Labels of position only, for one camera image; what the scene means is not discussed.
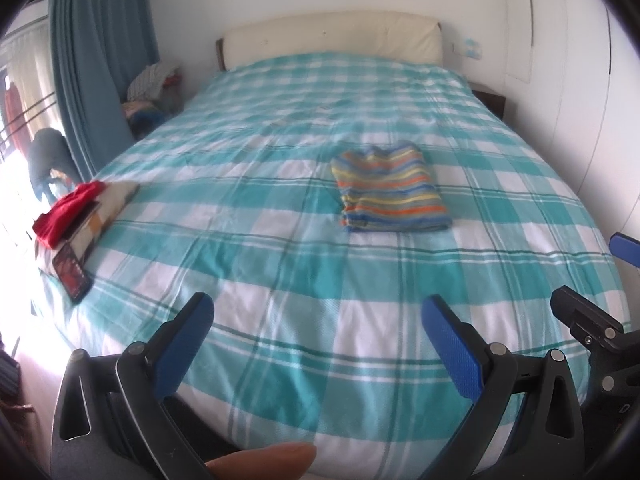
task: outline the plaid bed sheet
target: plaid bed sheet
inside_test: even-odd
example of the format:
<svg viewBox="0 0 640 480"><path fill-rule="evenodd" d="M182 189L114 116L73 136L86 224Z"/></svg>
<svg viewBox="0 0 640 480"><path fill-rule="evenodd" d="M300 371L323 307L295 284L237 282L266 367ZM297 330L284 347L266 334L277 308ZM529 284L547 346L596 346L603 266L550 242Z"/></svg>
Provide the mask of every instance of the plaid bed sheet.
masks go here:
<svg viewBox="0 0 640 480"><path fill-rule="evenodd" d="M452 227L346 232L330 161L399 140L422 150ZM430 294L487 341L562 349L582 396L587 354L553 318L551 292L567 284L628 326L580 201L436 66L312 54L223 73L99 177L141 187L87 261L92 290L72 306L43 276L41 314L107 354L210 294L214 326L182 396L241 447L315 442L316 474L416 478L462 421L468 401L420 327Z"/></svg>

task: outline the wall socket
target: wall socket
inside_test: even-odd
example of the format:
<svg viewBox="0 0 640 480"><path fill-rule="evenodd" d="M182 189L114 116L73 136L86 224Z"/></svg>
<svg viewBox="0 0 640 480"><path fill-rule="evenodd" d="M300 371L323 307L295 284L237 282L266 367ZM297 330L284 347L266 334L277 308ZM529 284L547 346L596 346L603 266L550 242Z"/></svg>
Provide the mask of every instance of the wall socket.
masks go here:
<svg viewBox="0 0 640 480"><path fill-rule="evenodd" d="M482 59L482 47L480 43L472 39L466 39L464 41L454 41L451 43L451 48L454 53L459 56L470 57L472 59Z"/></svg>

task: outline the nightstand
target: nightstand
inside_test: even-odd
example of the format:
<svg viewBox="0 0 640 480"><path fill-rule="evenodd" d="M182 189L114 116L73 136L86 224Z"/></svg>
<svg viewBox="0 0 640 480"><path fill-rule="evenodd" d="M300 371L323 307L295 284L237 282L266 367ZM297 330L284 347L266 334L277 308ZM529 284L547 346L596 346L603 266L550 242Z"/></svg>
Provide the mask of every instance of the nightstand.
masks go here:
<svg viewBox="0 0 640 480"><path fill-rule="evenodd" d="M489 87L478 83L469 83L471 91L486 106L489 111L502 120L504 116L504 104L507 101L504 95L495 93Z"/></svg>

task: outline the phone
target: phone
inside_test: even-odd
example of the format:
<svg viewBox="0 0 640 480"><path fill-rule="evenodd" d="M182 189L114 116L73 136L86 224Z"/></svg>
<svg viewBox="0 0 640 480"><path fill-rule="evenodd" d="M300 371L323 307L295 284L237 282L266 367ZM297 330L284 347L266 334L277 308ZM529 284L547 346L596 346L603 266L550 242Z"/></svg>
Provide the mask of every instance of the phone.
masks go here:
<svg viewBox="0 0 640 480"><path fill-rule="evenodd" d="M66 293L73 302L80 301L92 286L92 280L78 261L78 257L68 243L53 257L55 269Z"/></svg>

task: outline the red cloth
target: red cloth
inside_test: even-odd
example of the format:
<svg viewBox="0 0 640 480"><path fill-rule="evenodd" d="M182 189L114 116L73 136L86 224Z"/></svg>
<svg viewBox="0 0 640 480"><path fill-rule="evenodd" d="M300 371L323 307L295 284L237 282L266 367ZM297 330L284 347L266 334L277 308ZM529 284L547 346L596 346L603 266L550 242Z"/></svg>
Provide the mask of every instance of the red cloth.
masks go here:
<svg viewBox="0 0 640 480"><path fill-rule="evenodd" d="M4 106L7 124L9 125L7 128L9 139L26 158L27 152L31 147L31 133L22 112L20 92L13 82L9 85L9 89L4 92Z"/></svg>
<svg viewBox="0 0 640 480"><path fill-rule="evenodd" d="M71 193L58 200L51 211L38 217L33 223L33 232L38 240L53 249L66 228L76 219L85 206L103 192L104 182L94 180L88 184L79 184Z"/></svg>

